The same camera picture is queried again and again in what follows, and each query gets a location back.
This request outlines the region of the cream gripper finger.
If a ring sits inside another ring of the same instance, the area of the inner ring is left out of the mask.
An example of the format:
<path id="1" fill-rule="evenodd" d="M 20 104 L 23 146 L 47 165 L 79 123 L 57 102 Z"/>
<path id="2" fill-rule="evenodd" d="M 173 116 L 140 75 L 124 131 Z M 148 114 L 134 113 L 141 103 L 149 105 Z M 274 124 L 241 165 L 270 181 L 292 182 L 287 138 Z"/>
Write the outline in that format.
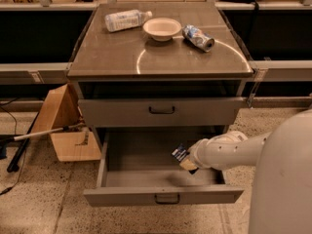
<path id="1" fill-rule="evenodd" d="M 197 167 L 188 158 L 183 159 L 179 165 L 187 171 L 197 170 Z"/>

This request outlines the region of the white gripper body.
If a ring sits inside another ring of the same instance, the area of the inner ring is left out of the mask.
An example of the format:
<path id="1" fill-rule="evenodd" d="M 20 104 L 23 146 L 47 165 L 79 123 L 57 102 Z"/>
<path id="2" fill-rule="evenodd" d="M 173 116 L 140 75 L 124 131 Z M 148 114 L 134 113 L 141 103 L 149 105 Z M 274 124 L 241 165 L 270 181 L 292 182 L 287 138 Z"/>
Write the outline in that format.
<path id="1" fill-rule="evenodd" d="M 206 145 L 209 142 L 207 138 L 203 138 L 188 149 L 190 161 L 199 169 L 208 169 L 210 167 L 205 159 Z"/>

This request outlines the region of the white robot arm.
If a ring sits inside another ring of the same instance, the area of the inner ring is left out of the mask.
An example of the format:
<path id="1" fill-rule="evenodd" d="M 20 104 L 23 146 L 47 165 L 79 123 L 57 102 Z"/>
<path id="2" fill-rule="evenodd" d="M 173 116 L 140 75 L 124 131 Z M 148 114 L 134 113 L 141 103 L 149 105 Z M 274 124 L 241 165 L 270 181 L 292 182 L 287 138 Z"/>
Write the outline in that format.
<path id="1" fill-rule="evenodd" d="M 177 156 L 189 172 L 254 166 L 249 234 L 312 234 L 312 110 L 273 132 L 203 138 Z"/>

